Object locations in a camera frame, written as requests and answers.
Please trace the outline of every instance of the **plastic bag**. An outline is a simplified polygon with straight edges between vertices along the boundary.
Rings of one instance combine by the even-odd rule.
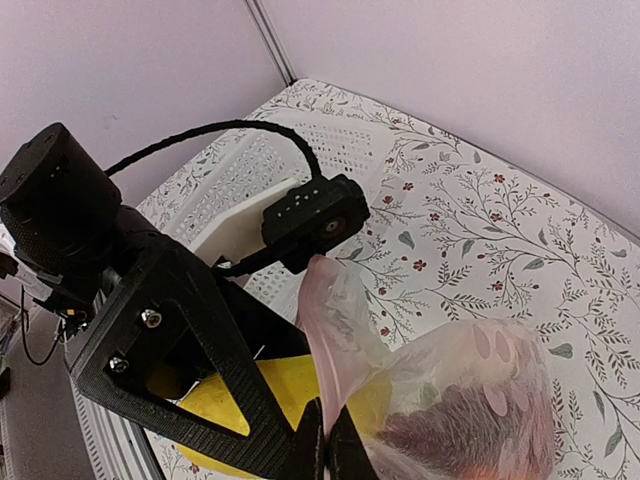
[[[388,381],[380,429],[359,432],[381,480],[548,478],[551,397],[532,332],[512,319],[460,321],[391,352],[371,323],[357,273],[315,257],[298,324],[316,365],[327,434],[351,395]]]

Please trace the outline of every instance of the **white tablecloth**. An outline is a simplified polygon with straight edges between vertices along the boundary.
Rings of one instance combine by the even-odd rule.
[[[372,219],[343,261],[362,272],[372,321],[392,347],[445,322],[518,317],[548,347],[556,473],[640,478],[640,254],[565,194],[406,114],[302,80],[281,109],[384,125],[395,146]],[[224,135],[140,206],[159,227],[242,132]],[[149,434],[170,480],[222,478]]]

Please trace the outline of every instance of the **table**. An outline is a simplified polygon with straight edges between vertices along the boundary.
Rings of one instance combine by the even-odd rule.
[[[361,271],[392,348],[445,322],[517,317],[547,347],[559,479],[640,478],[640,251],[557,189],[374,100],[301,80],[256,110],[388,128],[381,193],[343,261]],[[164,227],[243,132],[209,145],[140,210]],[[223,478],[148,434],[170,480]]]

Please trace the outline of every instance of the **white plastic basket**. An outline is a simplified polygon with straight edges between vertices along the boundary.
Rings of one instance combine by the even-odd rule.
[[[367,200],[378,194],[384,155],[393,147],[386,128],[364,121],[300,112],[279,112],[269,121],[293,128],[313,148],[327,178],[344,173],[358,182]],[[192,193],[164,232],[189,246],[219,213],[287,178],[305,182],[309,167],[290,140],[251,130]],[[293,275],[281,264],[254,274],[246,289],[269,304]]]

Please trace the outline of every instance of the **robotic arm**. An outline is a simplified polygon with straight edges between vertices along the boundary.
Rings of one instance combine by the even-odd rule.
[[[318,401],[293,431],[253,358],[263,346],[262,358],[307,354],[304,334],[228,280],[275,261],[304,270],[313,255],[362,228],[369,216],[362,190],[344,175],[324,178],[292,130],[243,121],[207,127],[197,134],[236,127],[283,134],[303,150],[313,174],[264,211],[266,247],[229,269],[209,267],[122,205],[118,188],[62,124],[23,145],[0,175],[0,218],[15,254],[51,288],[37,303],[65,319],[69,374],[83,395],[115,413],[261,477],[321,478],[326,462],[317,453],[326,448],[333,471],[376,478],[346,410],[326,445]],[[189,133],[179,137],[195,136]],[[291,209],[299,198],[309,200]],[[104,300],[98,308],[96,298]],[[246,437],[169,401],[213,372],[247,420]],[[302,459],[312,460],[313,476],[301,476]]]

